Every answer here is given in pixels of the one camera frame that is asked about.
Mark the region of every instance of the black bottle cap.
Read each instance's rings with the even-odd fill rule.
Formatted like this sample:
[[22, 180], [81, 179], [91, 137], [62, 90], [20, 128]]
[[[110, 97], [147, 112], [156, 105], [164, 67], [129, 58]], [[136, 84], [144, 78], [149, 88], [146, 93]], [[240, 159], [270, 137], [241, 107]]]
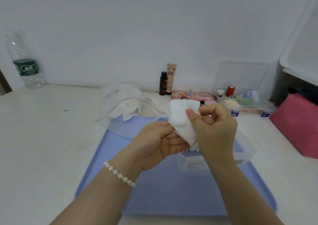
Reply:
[[167, 77], [167, 72], [161, 72], [161, 77], [166, 78]]

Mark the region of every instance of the pearl bracelet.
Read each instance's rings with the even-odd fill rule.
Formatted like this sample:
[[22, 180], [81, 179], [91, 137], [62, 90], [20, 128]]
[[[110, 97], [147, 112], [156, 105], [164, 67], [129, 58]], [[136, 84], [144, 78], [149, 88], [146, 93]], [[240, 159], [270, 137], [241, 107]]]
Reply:
[[118, 179], [122, 180], [123, 183], [126, 183], [128, 186], [131, 186], [131, 187], [136, 187], [136, 183], [134, 183], [133, 181], [129, 180], [127, 177], [124, 177], [123, 174], [119, 173], [119, 171], [114, 170], [114, 167], [111, 166], [108, 163], [108, 161], [104, 161], [104, 166], [107, 168], [107, 170], [109, 170], [114, 175], [116, 175], [118, 177]]

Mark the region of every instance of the folded napkin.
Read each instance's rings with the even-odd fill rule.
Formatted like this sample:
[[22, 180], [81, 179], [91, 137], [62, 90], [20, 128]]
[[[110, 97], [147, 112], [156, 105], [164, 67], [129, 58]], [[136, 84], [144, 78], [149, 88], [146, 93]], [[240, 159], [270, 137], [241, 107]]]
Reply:
[[175, 132], [190, 145], [190, 151], [200, 151], [197, 145], [197, 135], [192, 127], [186, 109], [191, 109], [198, 115], [200, 102], [196, 100], [173, 99], [170, 101], [168, 122], [174, 127]]

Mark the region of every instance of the beige tube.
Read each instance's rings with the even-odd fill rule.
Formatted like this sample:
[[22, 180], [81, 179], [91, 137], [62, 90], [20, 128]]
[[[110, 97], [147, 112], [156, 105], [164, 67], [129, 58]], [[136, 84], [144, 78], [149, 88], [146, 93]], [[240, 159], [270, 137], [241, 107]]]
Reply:
[[171, 95], [172, 82], [173, 82], [173, 77], [175, 76], [177, 65], [168, 63], [167, 67], [168, 67], [168, 81], [167, 81], [166, 95]]

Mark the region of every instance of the white table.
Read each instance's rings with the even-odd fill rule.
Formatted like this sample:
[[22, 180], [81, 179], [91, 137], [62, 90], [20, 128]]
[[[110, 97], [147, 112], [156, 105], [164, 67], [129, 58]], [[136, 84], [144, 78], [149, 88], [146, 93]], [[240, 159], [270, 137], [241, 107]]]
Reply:
[[[145, 93], [165, 111], [170, 96]], [[46, 85], [0, 97], [0, 220], [49, 224], [73, 199], [105, 128], [98, 89]], [[269, 119], [238, 117], [257, 148], [252, 162], [286, 225], [317, 224], [318, 160], [300, 155]], [[228, 219], [123, 217], [120, 224], [230, 224]]]

